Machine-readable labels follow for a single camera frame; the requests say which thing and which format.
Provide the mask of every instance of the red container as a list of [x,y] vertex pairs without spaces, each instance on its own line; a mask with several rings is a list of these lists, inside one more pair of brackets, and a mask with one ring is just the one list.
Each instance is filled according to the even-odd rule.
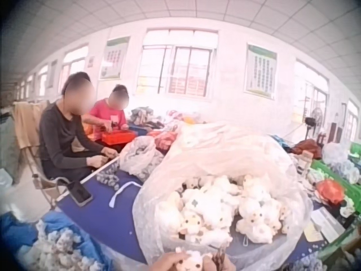
[[131,142],[138,135],[134,131],[114,131],[111,133],[103,133],[102,141],[108,145],[124,144]]

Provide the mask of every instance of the white string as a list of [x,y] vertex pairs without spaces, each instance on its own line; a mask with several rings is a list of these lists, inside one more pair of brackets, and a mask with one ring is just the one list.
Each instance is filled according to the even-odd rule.
[[128,186],[130,185],[135,185],[137,187],[142,187],[140,184],[136,183],[136,182],[127,182],[125,184],[122,185],[121,188],[119,188],[118,191],[116,191],[116,193],[114,194],[114,196],[112,197],[111,201],[109,202],[109,207],[114,208],[115,205],[115,200],[117,198],[117,195],[119,195],[120,193],[123,192],[124,189],[126,189]]

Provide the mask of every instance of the red bag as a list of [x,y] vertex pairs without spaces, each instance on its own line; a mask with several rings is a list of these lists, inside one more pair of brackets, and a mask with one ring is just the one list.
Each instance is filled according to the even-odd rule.
[[338,205],[345,197],[345,189],[336,181],[325,179],[316,185],[318,193],[334,205]]

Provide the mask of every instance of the white plastic bag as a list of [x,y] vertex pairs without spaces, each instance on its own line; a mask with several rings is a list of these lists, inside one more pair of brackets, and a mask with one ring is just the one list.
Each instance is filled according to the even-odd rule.
[[273,270],[281,266],[295,248],[310,219],[312,202],[297,185],[297,173],[286,152],[269,136],[222,123],[187,126],[180,132],[163,162],[141,188],[133,205],[133,218],[140,247],[149,264],[177,246],[201,253],[214,249],[171,239],[160,229],[156,206],[166,200],[187,178],[251,174],[270,178],[272,197],[292,210],[288,235],[277,235],[272,244],[244,247],[243,235],[231,227],[233,241],[226,249],[237,270]]
[[153,137],[136,137],[120,152],[119,168],[144,182],[163,158],[163,154],[156,149]]

